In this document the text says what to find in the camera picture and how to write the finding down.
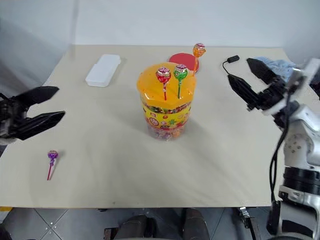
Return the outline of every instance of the orange lollipop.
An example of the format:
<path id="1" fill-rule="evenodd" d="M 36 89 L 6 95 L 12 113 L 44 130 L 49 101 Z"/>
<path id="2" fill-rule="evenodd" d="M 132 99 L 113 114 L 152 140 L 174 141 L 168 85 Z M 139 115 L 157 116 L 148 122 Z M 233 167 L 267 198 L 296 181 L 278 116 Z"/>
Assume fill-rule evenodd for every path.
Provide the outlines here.
<path id="1" fill-rule="evenodd" d="M 195 58 L 194 58 L 194 68 L 193 68 L 192 76 L 194 76 L 196 73 L 198 58 L 200 58 L 203 54 L 205 54 L 205 52 L 206 52 L 206 47 L 203 43 L 197 43 L 196 45 L 194 45 L 193 55 L 195 56 Z"/>

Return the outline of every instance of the table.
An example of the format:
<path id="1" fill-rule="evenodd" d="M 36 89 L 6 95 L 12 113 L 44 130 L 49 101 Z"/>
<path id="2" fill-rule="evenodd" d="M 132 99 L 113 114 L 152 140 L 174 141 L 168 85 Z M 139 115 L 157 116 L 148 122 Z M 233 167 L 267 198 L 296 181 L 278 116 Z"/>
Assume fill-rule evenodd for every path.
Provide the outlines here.
<path id="1" fill-rule="evenodd" d="M 207 47 L 186 132 L 164 142 L 148 135 L 136 81 L 146 67 L 179 52 L 191 53 L 192 47 L 73 46 L 47 83 L 60 91 L 28 112 L 34 117 L 65 110 L 66 115 L 56 127 L 7 147 L 0 159 L 0 206 L 269 205 L 269 164 L 281 132 L 271 116 L 246 110 L 231 90 L 222 62 L 239 55 L 227 69 L 260 91 L 266 85 L 251 74 L 246 58 L 287 59 L 286 54 L 281 48 Z M 85 77 L 102 54 L 120 55 L 121 65 L 108 87 L 88 86 Z M 320 112 L 311 88 L 301 102 Z M 57 150 L 60 159 L 46 181 L 49 150 Z M 278 165 L 281 177 L 282 151 Z"/>

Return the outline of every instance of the orange lid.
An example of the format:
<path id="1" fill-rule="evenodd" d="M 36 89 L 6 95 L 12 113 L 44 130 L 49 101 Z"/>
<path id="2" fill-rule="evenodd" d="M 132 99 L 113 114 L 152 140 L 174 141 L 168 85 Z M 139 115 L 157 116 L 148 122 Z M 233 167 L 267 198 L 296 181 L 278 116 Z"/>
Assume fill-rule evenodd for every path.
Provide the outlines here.
<path id="1" fill-rule="evenodd" d="M 174 109 L 183 104 L 189 103 L 194 98 L 196 88 L 196 77 L 188 71 L 185 79 L 182 80 L 180 99 L 178 98 L 178 80 L 174 76 L 176 63 L 164 62 L 148 67 L 142 72 L 136 83 L 137 89 L 145 103 L 149 106 Z M 166 84 L 166 100 L 164 97 L 164 85 L 158 80 L 156 72 L 159 68 L 166 67 L 171 72 L 171 78 Z"/>

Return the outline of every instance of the plastic container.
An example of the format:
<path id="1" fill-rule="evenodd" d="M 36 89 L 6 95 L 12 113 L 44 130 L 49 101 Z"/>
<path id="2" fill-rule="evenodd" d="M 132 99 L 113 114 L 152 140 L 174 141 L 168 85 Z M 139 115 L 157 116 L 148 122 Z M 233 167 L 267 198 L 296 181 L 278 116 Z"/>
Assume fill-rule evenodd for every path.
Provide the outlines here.
<path id="1" fill-rule="evenodd" d="M 137 81 L 149 133 L 154 138 L 166 141 L 176 139 L 184 132 L 196 87 L 196 77 L 188 72 L 182 80 L 178 98 L 179 81 L 173 74 L 176 65 L 173 62 L 164 62 L 150 66 L 140 74 Z M 171 72 L 165 88 L 156 76 L 161 67 L 168 68 Z"/>

